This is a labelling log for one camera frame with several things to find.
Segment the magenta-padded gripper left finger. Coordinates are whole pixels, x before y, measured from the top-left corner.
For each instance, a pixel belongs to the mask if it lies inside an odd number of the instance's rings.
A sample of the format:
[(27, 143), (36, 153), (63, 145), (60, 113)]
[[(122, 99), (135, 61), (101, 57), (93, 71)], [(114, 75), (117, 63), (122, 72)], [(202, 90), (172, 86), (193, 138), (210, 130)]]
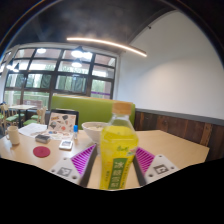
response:
[(93, 144), (71, 158), (60, 159), (49, 169), (49, 172), (76, 185), (86, 187), (96, 156), (97, 148)]

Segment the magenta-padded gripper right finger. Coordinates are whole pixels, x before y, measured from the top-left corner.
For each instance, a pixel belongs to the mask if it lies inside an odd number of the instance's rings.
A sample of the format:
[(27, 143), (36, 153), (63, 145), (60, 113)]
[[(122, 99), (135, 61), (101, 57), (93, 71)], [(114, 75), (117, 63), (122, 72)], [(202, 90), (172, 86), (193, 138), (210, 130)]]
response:
[(133, 164), (141, 186), (150, 184), (179, 170), (164, 155), (153, 155), (140, 147), (137, 148)]

